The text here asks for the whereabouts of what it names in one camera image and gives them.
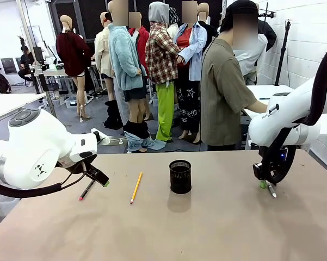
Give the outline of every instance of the red plaid shirt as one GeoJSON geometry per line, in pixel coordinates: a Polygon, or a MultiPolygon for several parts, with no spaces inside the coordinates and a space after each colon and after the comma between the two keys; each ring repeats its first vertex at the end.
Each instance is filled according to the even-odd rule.
{"type": "Polygon", "coordinates": [[[145,47],[149,78],[155,84],[177,79],[176,56],[180,48],[169,37],[165,23],[151,22],[150,25],[150,36],[145,47]]]}

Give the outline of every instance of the pen holder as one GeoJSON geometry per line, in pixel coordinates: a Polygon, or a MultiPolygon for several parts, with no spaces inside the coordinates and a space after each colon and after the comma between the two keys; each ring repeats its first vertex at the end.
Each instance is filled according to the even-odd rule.
{"type": "Polygon", "coordinates": [[[191,190],[191,164],[186,160],[176,160],[169,164],[170,190],[186,194],[191,190]]]}

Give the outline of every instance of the black shorts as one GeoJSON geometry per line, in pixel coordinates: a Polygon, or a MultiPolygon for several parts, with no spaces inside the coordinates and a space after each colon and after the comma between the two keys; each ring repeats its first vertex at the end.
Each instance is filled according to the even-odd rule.
{"type": "Polygon", "coordinates": [[[141,100],[146,98],[146,86],[141,88],[134,88],[132,90],[124,91],[125,101],[129,102],[131,99],[141,100]]]}

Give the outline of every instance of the beige table surface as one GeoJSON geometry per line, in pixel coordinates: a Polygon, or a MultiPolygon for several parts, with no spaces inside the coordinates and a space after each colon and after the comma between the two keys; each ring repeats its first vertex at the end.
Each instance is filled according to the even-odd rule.
{"type": "MultiPolygon", "coordinates": [[[[110,185],[84,179],[22,200],[0,225],[0,260],[327,261],[327,172],[298,150],[274,199],[255,151],[101,155],[110,185]],[[169,163],[192,164],[192,191],[170,192],[169,163]],[[143,178],[130,205],[139,172],[143,178]]],[[[45,185],[66,177],[57,170],[45,185]]]]}

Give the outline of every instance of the denim shirt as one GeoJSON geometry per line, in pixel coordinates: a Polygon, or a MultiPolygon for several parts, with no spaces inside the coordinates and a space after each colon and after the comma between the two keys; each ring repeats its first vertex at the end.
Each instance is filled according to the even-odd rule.
{"type": "MultiPolygon", "coordinates": [[[[179,28],[178,34],[174,38],[174,43],[178,43],[178,38],[183,34],[187,27],[187,23],[179,28]]],[[[207,31],[200,26],[198,22],[192,26],[189,47],[182,50],[178,55],[184,58],[184,64],[190,61],[190,81],[200,81],[202,71],[202,50],[207,42],[207,31]]]]}

